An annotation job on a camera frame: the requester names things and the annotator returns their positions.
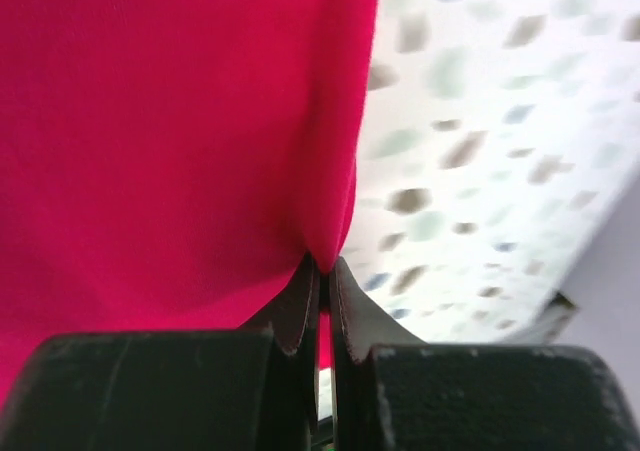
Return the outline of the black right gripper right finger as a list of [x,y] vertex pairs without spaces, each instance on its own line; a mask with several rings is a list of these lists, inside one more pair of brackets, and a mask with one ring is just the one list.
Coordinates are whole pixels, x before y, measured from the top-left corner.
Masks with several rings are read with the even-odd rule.
[[429,344],[338,261],[327,280],[340,450],[635,450],[606,363],[572,346]]

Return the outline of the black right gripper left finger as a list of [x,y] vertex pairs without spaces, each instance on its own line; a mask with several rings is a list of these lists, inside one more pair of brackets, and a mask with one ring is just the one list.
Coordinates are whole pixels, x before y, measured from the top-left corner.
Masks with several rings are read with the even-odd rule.
[[65,334],[29,356],[5,450],[307,450],[318,424],[321,275],[305,256],[234,330]]

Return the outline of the crimson red t shirt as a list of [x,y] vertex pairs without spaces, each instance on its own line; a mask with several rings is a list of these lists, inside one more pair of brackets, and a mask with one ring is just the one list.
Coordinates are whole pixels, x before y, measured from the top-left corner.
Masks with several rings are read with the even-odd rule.
[[1,388],[71,332],[241,324],[355,201],[377,0],[1,0]]

